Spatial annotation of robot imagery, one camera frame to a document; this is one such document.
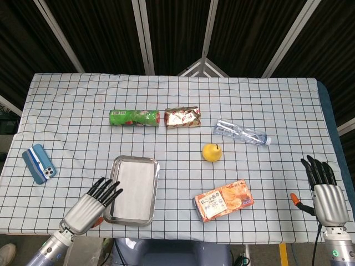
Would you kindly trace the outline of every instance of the smartphone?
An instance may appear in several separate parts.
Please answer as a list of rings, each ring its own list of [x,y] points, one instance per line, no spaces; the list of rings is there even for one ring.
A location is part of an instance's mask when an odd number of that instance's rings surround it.
[[[36,144],[25,150],[22,153],[22,158],[35,182],[39,185],[45,183],[57,173],[41,144]]]

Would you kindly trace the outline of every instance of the snack box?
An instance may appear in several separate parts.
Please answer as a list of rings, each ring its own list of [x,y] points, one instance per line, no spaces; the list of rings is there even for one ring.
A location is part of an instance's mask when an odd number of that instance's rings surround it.
[[[195,206],[203,222],[254,204],[245,180],[216,188],[195,197]]]

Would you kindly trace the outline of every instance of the plastic bottle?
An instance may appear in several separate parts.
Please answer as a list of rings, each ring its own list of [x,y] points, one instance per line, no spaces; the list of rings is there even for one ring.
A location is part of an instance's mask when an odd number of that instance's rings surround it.
[[[271,143],[271,138],[266,136],[266,133],[264,132],[234,125],[222,120],[217,121],[217,125],[215,126],[213,133],[216,135],[229,136],[236,140],[243,140],[247,143],[260,146],[269,145]]]

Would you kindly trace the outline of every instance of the robot finger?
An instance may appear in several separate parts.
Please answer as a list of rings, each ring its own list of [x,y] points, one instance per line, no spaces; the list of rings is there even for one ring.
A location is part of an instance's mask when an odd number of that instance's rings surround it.
[[[105,193],[99,198],[99,202],[103,203],[109,196],[110,194],[116,189],[116,187],[120,184],[120,181],[117,181],[114,183],[112,186],[110,186]]]
[[[96,191],[96,189],[100,186],[102,182],[104,182],[105,177],[100,178],[99,180],[96,181],[96,183],[89,189],[88,195],[92,196],[93,193]]]
[[[323,165],[323,169],[325,171],[326,178],[329,181],[329,184],[336,186],[337,181],[335,180],[335,175],[334,175],[333,169],[326,162],[322,162],[322,165]]]
[[[104,192],[105,188],[112,182],[112,179],[108,179],[94,194],[93,198],[98,198]]]
[[[107,199],[107,201],[105,201],[105,202],[103,203],[103,205],[104,205],[105,207],[109,206],[109,205],[115,200],[115,198],[117,198],[117,196],[122,193],[122,191],[123,191],[122,188],[120,188],[119,190],[117,190],[115,193],[112,194],[111,197],[109,197],[109,198]]]
[[[322,172],[320,169],[318,169],[318,166],[317,166],[315,160],[309,155],[307,155],[307,159],[311,163],[311,169],[312,169],[313,175],[315,176],[315,179],[316,179],[316,185],[323,184],[323,178],[321,177]]]
[[[314,190],[314,187],[317,184],[317,182],[316,182],[315,176],[313,175],[311,165],[305,159],[301,159],[301,163],[306,168],[306,173],[307,173],[308,181],[311,186],[311,190]]]
[[[323,184],[329,184],[329,180],[326,176],[326,171],[324,170],[322,163],[319,162],[317,159],[315,159],[315,163],[317,166],[317,171],[319,172],[319,175],[321,176],[321,179],[323,181]]]

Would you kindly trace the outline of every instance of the yellow floor marking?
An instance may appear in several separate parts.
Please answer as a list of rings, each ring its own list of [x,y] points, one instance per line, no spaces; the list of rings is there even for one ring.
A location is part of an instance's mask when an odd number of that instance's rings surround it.
[[[280,243],[278,248],[280,249],[281,266],[288,266],[286,243]]]

